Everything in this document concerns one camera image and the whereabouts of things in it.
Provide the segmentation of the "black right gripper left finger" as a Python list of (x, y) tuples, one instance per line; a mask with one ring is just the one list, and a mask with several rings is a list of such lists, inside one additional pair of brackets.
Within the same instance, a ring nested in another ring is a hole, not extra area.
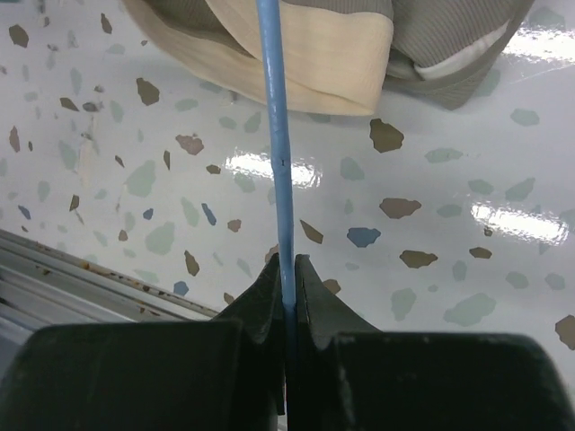
[(274, 430), (279, 260), (221, 312), (59, 251), (1, 255), (4, 430)]

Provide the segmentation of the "grey beige underwear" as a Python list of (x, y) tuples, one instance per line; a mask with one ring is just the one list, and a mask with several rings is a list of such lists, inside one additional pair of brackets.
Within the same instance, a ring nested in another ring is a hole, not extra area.
[[(265, 100), (253, 1), (127, 1), (159, 49), (198, 78)], [(390, 83), (454, 110), (464, 105), (531, 8), (528, 1), (283, 1), (290, 110), (367, 116)]]

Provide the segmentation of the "blue wire hanger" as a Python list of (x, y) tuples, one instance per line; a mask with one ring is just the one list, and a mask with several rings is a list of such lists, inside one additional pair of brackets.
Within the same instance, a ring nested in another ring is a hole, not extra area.
[(296, 430), (298, 429), (298, 381), (296, 370), (297, 318), (294, 208), (280, 8), (278, 1), (260, 0), (256, 4), (270, 124), (270, 159), (277, 207), (279, 270), (286, 334), (287, 428)]

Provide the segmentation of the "aluminium extrusion rail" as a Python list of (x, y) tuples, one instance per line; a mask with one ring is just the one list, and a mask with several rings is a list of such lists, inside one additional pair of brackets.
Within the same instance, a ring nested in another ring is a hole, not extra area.
[(4, 430), (225, 430), (223, 328), (181, 295), (1, 235)]

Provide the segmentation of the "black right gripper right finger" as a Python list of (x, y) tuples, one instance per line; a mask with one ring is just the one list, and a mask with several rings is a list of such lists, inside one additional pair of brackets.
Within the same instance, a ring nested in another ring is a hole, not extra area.
[(551, 358), (506, 333), (390, 332), (334, 295), (296, 257), (297, 382), (291, 430), (571, 430)]

